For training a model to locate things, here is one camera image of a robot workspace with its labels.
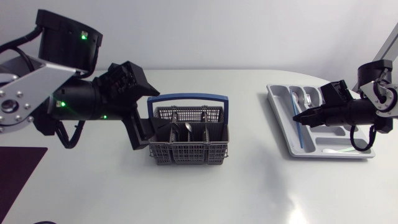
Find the basket handle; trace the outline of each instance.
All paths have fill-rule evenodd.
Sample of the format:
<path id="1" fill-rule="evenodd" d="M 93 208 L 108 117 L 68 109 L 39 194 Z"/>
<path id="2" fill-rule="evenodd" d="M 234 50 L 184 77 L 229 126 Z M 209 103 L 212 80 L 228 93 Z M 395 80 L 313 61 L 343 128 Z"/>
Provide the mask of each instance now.
<path id="1" fill-rule="evenodd" d="M 172 94 L 164 94 L 160 96 L 152 96 L 148 97 L 148 115 L 149 117 L 154 116 L 154 108 L 152 106 L 155 102 L 168 101 L 168 100 L 211 100 L 211 101 L 220 101 L 224 103 L 224 123 L 228 124 L 228 97 L 216 94 L 208 94 L 208 93 L 172 93 Z"/>

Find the wire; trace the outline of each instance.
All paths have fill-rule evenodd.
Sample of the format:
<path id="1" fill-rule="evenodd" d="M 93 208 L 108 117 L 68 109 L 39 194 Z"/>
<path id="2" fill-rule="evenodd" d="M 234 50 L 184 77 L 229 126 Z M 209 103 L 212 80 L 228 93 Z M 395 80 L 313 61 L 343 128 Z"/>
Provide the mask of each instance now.
<path id="1" fill-rule="evenodd" d="M 360 152 L 364 152 L 364 151 L 370 149 L 373 146 L 374 140 L 376 139 L 376 130 L 374 129 L 374 125 L 372 125 L 371 128 L 369 129 L 369 143 L 365 148 L 360 148 L 355 144 L 355 140 L 354 140 L 355 129 L 356 129 L 356 126 L 352 125 L 351 130 L 349 132 L 349 140 L 351 141 L 351 145 L 353 145 L 353 147 Z"/>
<path id="2" fill-rule="evenodd" d="M 40 26 L 37 26 L 37 27 L 35 27 L 35 29 L 32 32 L 28 33 L 27 35 L 3 44 L 2 46 L 0 46 L 0 54 L 8 49 L 13 49 L 14 47 L 18 47 L 24 43 L 27 43 L 27 42 L 35 39 L 36 37 L 38 37 L 40 35 L 40 33 L 42 31 L 43 31 L 43 28 Z"/>
<path id="3" fill-rule="evenodd" d="M 383 96 L 380 93 L 379 85 L 380 85 L 380 82 L 374 82 L 373 83 L 373 92 L 377 96 L 377 98 L 379 99 L 380 103 L 385 103 L 387 101 L 387 97 Z"/>
<path id="4" fill-rule="evenodd" d="M 51 221 L 41 221 L 41 222 L 37 222 L 35 224 L 56 224 L 55 222 L 51 222 Z"/>
<path id="5" fill-rule="evenodd" d="M 66 149 L 72 149 L 77 145 L 84 125 L 85 121 L 79 121 L 79 123 L 75 126 L 75 133 L 73 133 L 72 138 L 69 140 L 67 130 L 65 129 L 62 121 L 58 121 L 58 123 L 56 124 L 57 128 L 55 132 Z"/>
<path id="6" fill-rule="evenodd" d="M 17 53 L 19 53 L 19 55 L 22 57 L 22 59 L 24 59 L 24 61 L 25 61 L 26 65 L 27 65 L 27 67 L 29 68 L 29 71 L 30 71 L 30 72 L 33 72 L 33 71 L 35 70 L 35 68 L 33 67 L 32 61 L 31 61 L 30 58 L 25 54 L 25 52 L 24 52 L 23 50 L 19 49 L 18 47 L 13 47 L 13 48 L 11 48 L 10 50 L 14 50 L 14 51 L 16 51 Z"/>

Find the gray plastic basket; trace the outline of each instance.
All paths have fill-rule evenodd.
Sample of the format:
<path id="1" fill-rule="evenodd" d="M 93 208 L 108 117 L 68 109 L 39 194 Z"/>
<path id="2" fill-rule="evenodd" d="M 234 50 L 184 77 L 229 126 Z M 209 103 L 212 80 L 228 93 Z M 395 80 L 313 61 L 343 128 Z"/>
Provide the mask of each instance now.
<path id="1" fill-rule="evenodd" d="M 189 107 L 158 107 L 152 112 L 152 104 L 158 101 L 200 99 L 224 102 L 224 109 L 220 106 L 189 106 Z M 172 128 L 163 130 L 149 141 L 150 156 L 157 165 L 221 165 L 228 157 L 228 97 L 202 93 L 168 94 L 148 98 L 149 116 L 169 119 L 179 129 L 179 139 Z M 201 122 L 201 114 L 206 112 L 206 122 Z M 193 131 L 193 140 L 188 140 L 188 130 L 185 123 L 189 123 Z"/>

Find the blue straw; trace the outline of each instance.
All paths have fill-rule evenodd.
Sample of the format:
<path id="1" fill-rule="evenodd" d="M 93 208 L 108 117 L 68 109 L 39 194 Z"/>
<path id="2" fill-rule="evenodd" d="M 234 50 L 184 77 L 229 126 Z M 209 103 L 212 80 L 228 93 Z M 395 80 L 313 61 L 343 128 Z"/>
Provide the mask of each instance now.
<path id="1" fill-rule="evenodd" d="M 294 100 L 294 97 L 293 97 L 292 90 L 290 90 L 290 96 L 292 97 L 294 116 L 296 116 L 297 115 L 297 108 L 296 108 L 296 104 L 294 103 L 295 100 Z M 300 147 L 303 149 L 304 148 L 304 141 L 303 141 L 303 135 L 301 133 L 300 123 L 296 122 L 296 125 L 297 125 L 298 138 L 300 139 Z"/>

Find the table surface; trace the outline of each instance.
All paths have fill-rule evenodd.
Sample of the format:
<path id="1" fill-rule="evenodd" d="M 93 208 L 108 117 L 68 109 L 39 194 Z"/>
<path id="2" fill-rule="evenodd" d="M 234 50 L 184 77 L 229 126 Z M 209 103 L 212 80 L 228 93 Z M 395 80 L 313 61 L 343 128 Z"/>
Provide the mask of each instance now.
<path id="1" fill-rule="evenodd" d="M 266 85 L 327 81 L 275 70 L 147 70 L 146 76 L 162 94 L 229 97 L 224 164 L 157 166 L 148 147 L 132 150 L 120 121 L 86 122 L 74 149 L 31 125 L 1 136 L 2 146 L 49 149 L 3 223 L 398 223 L 397 129 L 377 135 L 373 159 L 290 156 Z M 167 102 L 180 104 L 212 102 Z M 146 98 L 138 105 L 147 117 Z M 74 124 L 67 122 L 70 132 Z"/>

